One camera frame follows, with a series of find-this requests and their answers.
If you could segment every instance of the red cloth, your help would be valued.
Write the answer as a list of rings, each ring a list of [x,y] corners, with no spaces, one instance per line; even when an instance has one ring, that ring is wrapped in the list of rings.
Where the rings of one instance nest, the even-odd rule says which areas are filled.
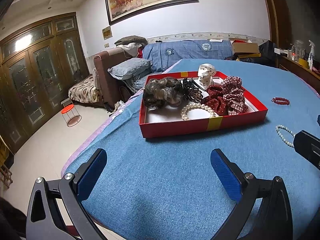
[[[138,48],[138,58],[142,58],[142,49]]]
[[[223,100],[221,86],[209,86],[207,88],[209,96],[202,99],[201,104],[211,107],[218,115],[228,115],[227,103]]]
[[[248,106],[244,102],[244,91],[241,89],[242,80],[239,77],[230,76],[221,82],[223,100],[228,105],[229,115],[246,113]]]

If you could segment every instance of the white cloth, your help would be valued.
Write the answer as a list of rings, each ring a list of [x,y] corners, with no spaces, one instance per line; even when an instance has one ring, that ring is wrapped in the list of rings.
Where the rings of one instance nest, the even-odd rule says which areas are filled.
[[[212,77],[216,74],[216,69],[211,64],[202,64],[198,70],[199,82],[202,84],[204,89],[214,85]]]
[[[142,45],[140,43],[129,43],[128,45],[118,45],[117,47],[122,48],[125,52],[127,52],[128,54],[130,54],[132,57],[137,57],[138,56],[138,49],[141,47]]]

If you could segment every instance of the pearl bracelet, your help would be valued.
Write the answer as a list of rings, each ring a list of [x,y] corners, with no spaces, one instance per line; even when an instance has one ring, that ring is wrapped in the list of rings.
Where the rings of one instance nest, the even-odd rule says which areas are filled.
[[[293,136],[293,138],[294,138],[296,135],[295,135],[292,131],[290,131],[287,127],[285,127],[285,126],[283,126],[283,125],[277,125],[277,126],[276,126],[276,132],[277,132],[277,134],[280,136],[281,140],[283,140],[283,142],[284,142],[286,145],[294,148],[293,143],[288,142],[288,140],[286,140],[286,139],[284,138],[284,136],[282,135],[282,133],[280,133],[279,129],[286,130],[288,133],[290,133],[290,134]]]
[[[184,121],[190,120],[190,118],[187,117],[186,112],[188,112],[191,109],[197,109],[197,108],[204,109],[210,113],[210,117],[215,117],[214,110],[211,107],[206,106],[204,104],[201,105],[200,103],[191,103],[189,105],[186,105],[184,108],[182,108],[182,111],[181,111],[182,120]]]

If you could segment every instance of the silver screw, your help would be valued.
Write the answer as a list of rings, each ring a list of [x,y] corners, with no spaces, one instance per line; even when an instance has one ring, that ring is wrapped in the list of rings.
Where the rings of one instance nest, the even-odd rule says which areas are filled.
[[[40,183],[40,182],[42,182],[43,181],[43,178],[42,177],[38,177],[37,179],[36,179],[36,183]]]
[[[245,174],[245,177],[246,177],[247,179],[253,179],[253,174],[250,173],[250,172],[247,172],[247,173]]]
[[[73,176],[72,173],[67,173],[66,175],[64,175],[64,178],[65,178],[65,179],[71,179],[72,176]]]
[[[279,176],[276,176],[276,181],[277,181],[277,182],[282,182],[282,178],[279,177]]]

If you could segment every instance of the red beaded bracelet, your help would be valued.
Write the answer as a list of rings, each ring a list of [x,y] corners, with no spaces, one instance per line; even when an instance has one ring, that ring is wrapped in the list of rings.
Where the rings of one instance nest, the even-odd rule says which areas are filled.
[[[290,104],[290,101],[286,98],[273,98],[271,101],[275,102],[278,105],[289,105]]]

